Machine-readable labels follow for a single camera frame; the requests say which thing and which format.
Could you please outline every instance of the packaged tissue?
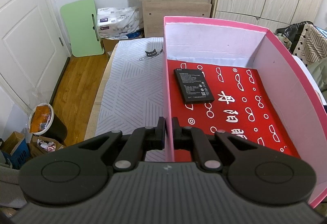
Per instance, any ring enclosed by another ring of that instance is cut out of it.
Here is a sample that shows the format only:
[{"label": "packaged tissue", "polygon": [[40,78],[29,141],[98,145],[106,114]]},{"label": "packaged tissue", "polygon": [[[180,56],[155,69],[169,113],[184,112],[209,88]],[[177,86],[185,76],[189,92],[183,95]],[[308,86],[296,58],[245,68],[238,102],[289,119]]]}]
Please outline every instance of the packaged tissue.
[{"label": "packaged tissue", "polygon": [[99,8],[97,28],[100,37],[118,37],[143,29],[142,7]]}]

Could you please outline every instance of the blue cardboard box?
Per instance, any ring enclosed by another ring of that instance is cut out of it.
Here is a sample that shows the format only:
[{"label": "blue cardboard box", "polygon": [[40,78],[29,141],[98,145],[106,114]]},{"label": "blue cardboard box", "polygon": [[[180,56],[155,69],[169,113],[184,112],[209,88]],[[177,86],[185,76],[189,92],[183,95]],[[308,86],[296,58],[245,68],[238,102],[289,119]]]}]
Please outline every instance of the blue cardboard box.
[{"label": "blue cardboard box", "polygon": [[13,169],[20,169],[30,157],[25,136],[19,132],[13,132],[1,145],[1,151],[6,159],[12,163]]}]

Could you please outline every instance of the green foldable table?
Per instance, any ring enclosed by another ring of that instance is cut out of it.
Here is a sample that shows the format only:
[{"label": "green foldable table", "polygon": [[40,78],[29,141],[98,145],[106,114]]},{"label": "green foldable table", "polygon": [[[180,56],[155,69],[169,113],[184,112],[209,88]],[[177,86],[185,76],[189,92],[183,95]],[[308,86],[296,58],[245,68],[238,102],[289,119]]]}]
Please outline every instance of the green foldable table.
[{"label": "green foldable table", "polygon": [[103,54],[96,30],[97,18],[94,0],[80,0],[60,8],[68,30],[72,53],[76,57]]}]

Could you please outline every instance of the pink cardboard box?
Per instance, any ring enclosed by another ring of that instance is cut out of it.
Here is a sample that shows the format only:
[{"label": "pink cardboard box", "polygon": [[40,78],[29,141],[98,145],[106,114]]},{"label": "pink cardboard box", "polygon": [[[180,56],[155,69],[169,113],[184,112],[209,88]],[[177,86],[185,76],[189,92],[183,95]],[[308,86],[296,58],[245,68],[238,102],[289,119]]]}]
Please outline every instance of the pink cardboard box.
[{"label": "pink cardboard box", "polygon": [[326,197],[326,112],[305,73],[270,30],[220,19],[167,16],[163,50],[167,161],[174,161],[167,59],[253,68],[299,155],[316,171],[310,205]]}]

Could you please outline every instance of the door hinge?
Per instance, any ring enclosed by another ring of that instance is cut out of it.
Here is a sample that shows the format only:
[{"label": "door hinge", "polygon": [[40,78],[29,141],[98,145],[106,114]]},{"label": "door hinge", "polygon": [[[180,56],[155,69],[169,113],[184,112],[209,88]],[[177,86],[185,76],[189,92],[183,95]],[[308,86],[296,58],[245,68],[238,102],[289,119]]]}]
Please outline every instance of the door hinge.
[{"label": "door hinge", "polygon": [[59,40],[60,40],[60,42],[61,42],[61,44],[62,44],[62,46],[63,46],[63,41],[62,41],[62,39],[59,37]]}]

